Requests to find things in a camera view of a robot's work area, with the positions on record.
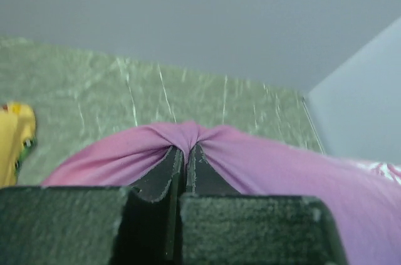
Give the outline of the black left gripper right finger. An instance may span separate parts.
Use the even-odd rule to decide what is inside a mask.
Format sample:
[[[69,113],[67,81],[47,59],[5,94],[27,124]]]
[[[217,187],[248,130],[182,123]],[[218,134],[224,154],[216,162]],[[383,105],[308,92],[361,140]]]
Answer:
[[[190,152],[180,198],[184,264],[346,264],[329,208],[295,195],[242,195]]]

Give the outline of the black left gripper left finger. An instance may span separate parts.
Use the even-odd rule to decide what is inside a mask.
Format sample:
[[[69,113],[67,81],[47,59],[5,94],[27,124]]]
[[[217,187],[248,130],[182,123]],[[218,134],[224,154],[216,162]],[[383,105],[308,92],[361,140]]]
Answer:
[[[1,190],[2,264],[180,264],[182,152],[131,185]]]

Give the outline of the pink pillowcase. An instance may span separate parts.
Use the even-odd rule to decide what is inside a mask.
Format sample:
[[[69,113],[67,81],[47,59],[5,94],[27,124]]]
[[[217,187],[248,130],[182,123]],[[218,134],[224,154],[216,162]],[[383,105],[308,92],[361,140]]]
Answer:
[[[95,142],[55,169],[45,185],[128,185],[171,146],[199,144],[211,167],[242,194],[312,195],[332,211],[351,264],[400,263],[400,171],[384,172],[220,125],[153,123]]]

